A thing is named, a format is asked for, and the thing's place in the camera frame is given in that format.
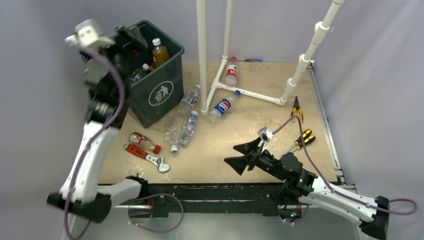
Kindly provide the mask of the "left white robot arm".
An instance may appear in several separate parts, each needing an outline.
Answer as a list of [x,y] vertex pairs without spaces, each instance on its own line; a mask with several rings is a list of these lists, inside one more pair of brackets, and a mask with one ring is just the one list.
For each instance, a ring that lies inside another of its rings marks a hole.
[[47,203],[101,223],[111,208],[129,200],[142,205],[149,199],[147,181],[137,176],[113,185],[99,185],[108,151],[130,106],[133,53],[104,35],[91,19],[77,25],[66,42],[88,57],[84,82],[91,100],[72,169],[60,190],[48,195]]

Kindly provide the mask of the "blue label water bottle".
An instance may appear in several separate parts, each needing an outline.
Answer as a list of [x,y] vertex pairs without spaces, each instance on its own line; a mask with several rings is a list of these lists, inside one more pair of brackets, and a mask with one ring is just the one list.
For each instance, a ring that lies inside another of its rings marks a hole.
[[145,77],[150,71],[150,66],[144,63],[140,68],[137,68],[130,77],[130,84],[133,85],[137,81]]

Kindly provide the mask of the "small pepsi bottle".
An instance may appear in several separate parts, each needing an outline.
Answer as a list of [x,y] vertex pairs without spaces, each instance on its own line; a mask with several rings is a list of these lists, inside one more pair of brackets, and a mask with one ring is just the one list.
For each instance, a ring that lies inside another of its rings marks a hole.
[[216,119],[222,117],[238,100],[241,96],[241,92],[239,90],[235,90],[232,93],[229,93],[225,97],[223,97],[214,107],[212,107],[208,114],[207,120],[209,123],[213,123]]

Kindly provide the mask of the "yellow red tea bottle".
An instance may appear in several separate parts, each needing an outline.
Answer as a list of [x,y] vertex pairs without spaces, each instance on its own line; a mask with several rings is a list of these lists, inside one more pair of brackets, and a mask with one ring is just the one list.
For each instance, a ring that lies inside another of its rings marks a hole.
[[152,44],[153,59],[158,66],[161,66],[171,58],[171,55],[168,51],[168,48],[162,44],[160,38],[154,38],[152,40]]

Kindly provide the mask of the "red label water bottle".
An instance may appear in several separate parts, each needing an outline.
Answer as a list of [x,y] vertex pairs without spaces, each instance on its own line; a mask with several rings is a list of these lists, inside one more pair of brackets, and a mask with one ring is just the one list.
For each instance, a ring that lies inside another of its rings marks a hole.
[[232,57],[227,65],[224,83],[227,87],[235,87],[237,84],[239,68],[237,66],[237,58]]

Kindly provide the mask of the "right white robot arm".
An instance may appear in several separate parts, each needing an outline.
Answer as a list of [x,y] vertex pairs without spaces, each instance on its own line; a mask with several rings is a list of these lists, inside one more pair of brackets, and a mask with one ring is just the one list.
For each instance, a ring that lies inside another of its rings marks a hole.
[[233,149],[242,155],[227,157],[224,162],[239,175],[257,167],[283,181],[280,196],[288,204],[317,206],[352,221],[369,237],[387,239],[390,203],[386,197],[366,197],[330,184],[306,170],[293,153],[277,159],[260,142],[257,138],[235,145]]

